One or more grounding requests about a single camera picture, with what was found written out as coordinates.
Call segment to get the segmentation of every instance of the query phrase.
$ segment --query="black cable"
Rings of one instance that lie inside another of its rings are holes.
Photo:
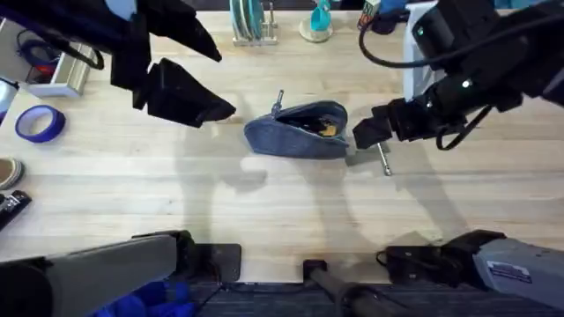
[[[482,47],[489,45],[489,44],[492,44],[496,41],[501,41],[501,40],[504,40],[508,37],[513,37],[513,36],[516,36],[518,34],[528,32],[531,29],[534,29],[534,28],[537,28],[537,27],[546,26],[546,25],[556,23],[556,22],[561,22],[562,20],[564,20],[564,15],[558,15],[558,16],[552,16],[552,17],[548,17],[548,18],[538,19],[538,20],[531,21],[531,22],[528,22],[528,23],[525,23],[525,24],[521,24],[519,26],[514,26],[514,27],[512,27],[508,30],[505,30],[503,32],[493,34],[493,35],[485,38],[482,41],[472,43],[471,45],[468,45],[464,48],[460,48],[460,49],[458,49],[454,52],[450,52],[450,53],[447,53],[447,54],[444,54],[444,55],[439,55],[439,56],[429,58],[429,59],[423,59],[423,60],[420,60],[420,61],[414,61],[414,62],[408,62],[408,63],[386,61],[386,60],[378,58],[378,57],[372,55],[370,52],[368,52],[366,46],[364,45],[364,36],[366,35],[368,28],[374,23],[374,20],[372,20],[372,21],[366,23],[360,29],[359,47],[360,47],[360,51],[362,52],[362,54],[368,60],[370,60],[370,62],[372,62],[372,63],[376,63],[378,65],[381,65],[381,66],[384,66],[384,67],[389,67],[389,68],[410,69],[410,68],[428,66],[428,65],[431,65],[431,64],[435,64],[435,63],[446,62],[448,60],[469,54],[470,52],[472,52],[472,51],[474,51],[478,48],[482,48]]]
[[[440,130],[436,138],[437,149],[441,151],[449,151],[456,148],[476,128],[476,126],[478,126],[478,124],[482,120],[484,120],[484,118],[486,118],[492,108],[492,106],[486,106],[485,108],[483,108],[482,111],[480,111],[479,114],[476,115],[476,117],[466,125],[464,130],[460,132],[447,146],[442,145],[442,138],[444,137],[445,133],[447,133],[447,128]]]
[[[30,65],[33,67],[49,67],[54,69],[59,63],[59,58],[61,53],[53,48],[52,45],[48,44],[46,41],[41,41],[37,39],[29,39],[24,42],[21,40],[21,36],[24,33],[30,32],[28,29],[22,30],[16,35],[16,43],[18,45],[18,53],[23,57]],[[34,52],[37,50],[43,51],[44,57],[37,56]]]
[[[218,287],[215,291],[213,291],[206,299],[204,299],[204,301],[202,301],[202,303],[200,303],[200,305],[198,305],[195,309],[194,309],[194,314],[193,316],[197,316],[202,309],[204,309],[205,305],[213,299],[213,297],[215,297],[216,295],[219,294],[220,291],[225,290],[224,286],[221,285],[220,287]]]
[[[385,268],[387,266],[387,263],[382,261],[382,259],[380,258],[382,254],[386,254],[386,252],[385,251],[376,252],[376,261],[378,262],[378,264],[382,265]]]
[[[13,82],[13,83],[12,83],[10,80],[4,79],[4,78],[2,78],[2,77],[0,77],[0,81],[3,81],[3,82],[5,82],[7,85],[10,85],[10,86],[16,88],[16,90],[19,90],[19,84],[18,84],[18,82]]]
[[[21,49],[22,45],[24,45],[21,43],[21,39],[20,39],[21,35],[26,32],[32,32],[32,31],[28,29],[22,30],[16,36],[16,42],[18,43],[19,49]],[[80,53],[79,51],[77,51],[74,47],[72,47],[69,44],[68,41],[58,40],[55,37],[52,37],[48,34],[43,34],[42,36],[38,34],[38,36],[40,36],[43,39],[43,42],[45,42],[46,45],[49,45],[52,48],[56,48],[63,51],[67,55],[86,63],[86,65],[94,68],[95,70],[103,70],[105,67],[104,56],[102,56],[102,53],[98,49],[93,48],[94,55],[96,56],[96,61],[94,61],[93,59],[90,59],[87,56]]]

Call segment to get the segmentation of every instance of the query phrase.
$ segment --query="plate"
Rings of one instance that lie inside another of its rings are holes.
[[[237,38],[240,38],[242,37],[242,30],[241,30],[241,10],[240,10],[239,0],[229,0],[229,12],[231,14],[231,22],[233,23],[235,36]]]
[[[252,40],[253,37],[249,24],[249,3],[247,0],[240,0],[239,8],[241,9],[241,33],[248,40]]]
[[[259,0],[249,0],[250,29],[255,39],[263,35],[264,10]]]

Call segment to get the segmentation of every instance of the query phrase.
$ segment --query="dish rack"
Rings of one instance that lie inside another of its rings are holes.
[[[274,34],[274,29],[278,28],[278,23],[276,23],[274,21],[274,4],[272,2],[269,3],[269,19],[268,21],[266,20],[265,14],[264,14],[264,9],[262,12],[262,24],[261,24],[261,34],[260,34],[260,38],[256,38],[255,36],[253,36],[252,32],[251,34],[241,34],[241,31],[237,29],[237,24],[241,23],[244,24],[245,23],[245,18],[243,18],[243,20],[241,21],[236,21],[236,17],[235,15],[233,15],[232,13],[232,22],[233,22],[233,29],[234,29],[234,34],[235,36],[233,37],[233,44],[236,47],[253,47],[253,46],[264,46],[264,45],[276,45],[278,44],[278,38],[276,37],[276,35]]]

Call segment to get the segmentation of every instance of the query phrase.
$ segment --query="blue zipper pouch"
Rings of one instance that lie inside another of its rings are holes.
[[[245,137],[255,153],[297,159],[341,159],[348,143],[345,107],[323,100],[280,109],[245,125]]]

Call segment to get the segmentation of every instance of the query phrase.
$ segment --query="cup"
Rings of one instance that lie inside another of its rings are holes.
[[[311,29],[313,31],[325,31],[331,23],[330,4],[327,1],[320,1],[317,7],[311,12]]]

